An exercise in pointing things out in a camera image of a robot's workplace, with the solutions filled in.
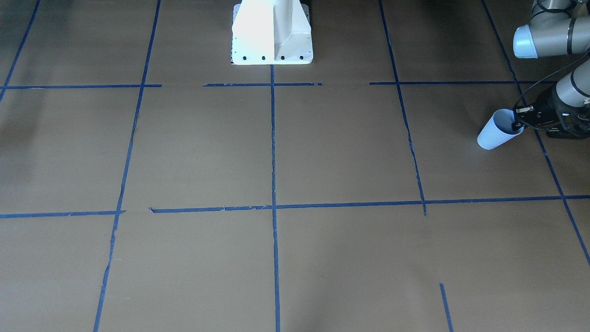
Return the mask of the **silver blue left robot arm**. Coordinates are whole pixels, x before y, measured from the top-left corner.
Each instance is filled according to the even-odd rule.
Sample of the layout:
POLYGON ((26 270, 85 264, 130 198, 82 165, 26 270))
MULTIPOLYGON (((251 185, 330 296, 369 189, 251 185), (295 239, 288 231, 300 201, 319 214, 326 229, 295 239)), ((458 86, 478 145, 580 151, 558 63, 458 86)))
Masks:
POLYGON ((519 59, 579 54, 575 69, 530 105, 514 104, 512 127, 531 127, 551 138, 589 137, 589 16, 577 16, 579 0, 536 0, 531 20, 518 27, 513 52, 519 59))

